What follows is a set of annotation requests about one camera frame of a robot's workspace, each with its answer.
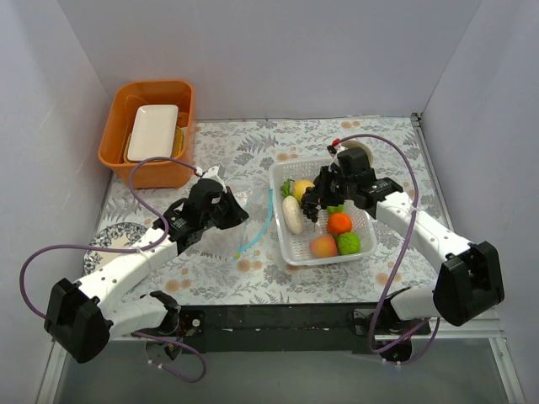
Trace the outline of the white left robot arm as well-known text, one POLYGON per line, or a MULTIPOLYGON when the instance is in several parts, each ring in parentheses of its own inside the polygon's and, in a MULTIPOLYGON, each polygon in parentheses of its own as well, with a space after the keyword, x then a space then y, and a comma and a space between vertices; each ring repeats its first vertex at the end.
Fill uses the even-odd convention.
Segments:
POLYGON ((148 330, 168 337, 179 328, 179 303, 153 291, 129 304, 123 296, 154 269, 174 260, 211 228, 226 230, 243 224, 248 212, 232 191, 203 178, 189 196, 172 203, 163 218, 135 243, 101 269, 72 283, 57 282, 45 315, 45 330, 79 363, 95 358, 117 337, 148 330))

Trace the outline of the dark grape bunch toy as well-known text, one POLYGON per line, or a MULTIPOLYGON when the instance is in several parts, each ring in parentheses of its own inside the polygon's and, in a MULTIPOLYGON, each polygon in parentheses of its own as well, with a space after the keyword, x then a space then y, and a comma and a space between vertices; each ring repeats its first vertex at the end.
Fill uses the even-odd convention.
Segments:
POLYGON ((318 222, 318 212, 319 212, 319 197, 316 194, 305 193, 302 196, 300 207, 303 214, 308 220, 312 223, 318 222))

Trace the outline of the white radish toy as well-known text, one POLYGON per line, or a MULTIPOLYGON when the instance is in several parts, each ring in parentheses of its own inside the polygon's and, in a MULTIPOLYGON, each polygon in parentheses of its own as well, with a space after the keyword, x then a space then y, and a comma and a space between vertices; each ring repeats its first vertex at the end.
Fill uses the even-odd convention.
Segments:
POLYGON ((291 195, 286 196, 281 209, 288 230, 294 235, 301 235, 303 233, 302 211, 296 198, 291 195))

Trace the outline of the yellow pear toy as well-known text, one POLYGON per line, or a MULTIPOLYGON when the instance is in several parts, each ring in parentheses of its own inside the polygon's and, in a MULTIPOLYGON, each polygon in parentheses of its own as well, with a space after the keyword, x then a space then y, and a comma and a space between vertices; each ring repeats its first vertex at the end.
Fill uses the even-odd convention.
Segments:
POLYGON ((292 191, 291 195, 298 201, 302 201, 303 195, 306 193, 308 188, 313 188, 314 183, 307 179, 295 180, 292 182, 292 191))

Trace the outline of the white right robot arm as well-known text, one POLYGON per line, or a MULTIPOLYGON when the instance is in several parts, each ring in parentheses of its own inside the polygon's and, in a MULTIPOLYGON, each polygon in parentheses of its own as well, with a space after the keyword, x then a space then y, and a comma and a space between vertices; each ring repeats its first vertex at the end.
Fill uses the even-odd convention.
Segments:
POLYGON ((311 221, 321 208, 351 201, 407 239, 437 272, 431 286, 407 287, 386 297, 382 327, 404 332, 415 319, 441 317, 459 327, 504 300, 499 254, 489 242, 458 236, 424 211, 390 178, 376 178, 360 148, 329 149, 333 160, 320 169, 301 207, 311 221))

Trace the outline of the clear zip top bag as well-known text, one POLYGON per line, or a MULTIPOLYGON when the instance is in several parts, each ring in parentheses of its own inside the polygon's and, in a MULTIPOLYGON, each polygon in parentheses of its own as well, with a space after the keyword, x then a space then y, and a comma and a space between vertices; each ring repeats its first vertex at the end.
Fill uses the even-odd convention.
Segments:
POLYGON ((232 188, 232 194, 248 213, 248 219, 227 230, 212 228, 206 231, 195 245, 198 253, 224 260, 238 259, 262 238, 269 227, 273 218, 271 189, 240 184, 232 188))

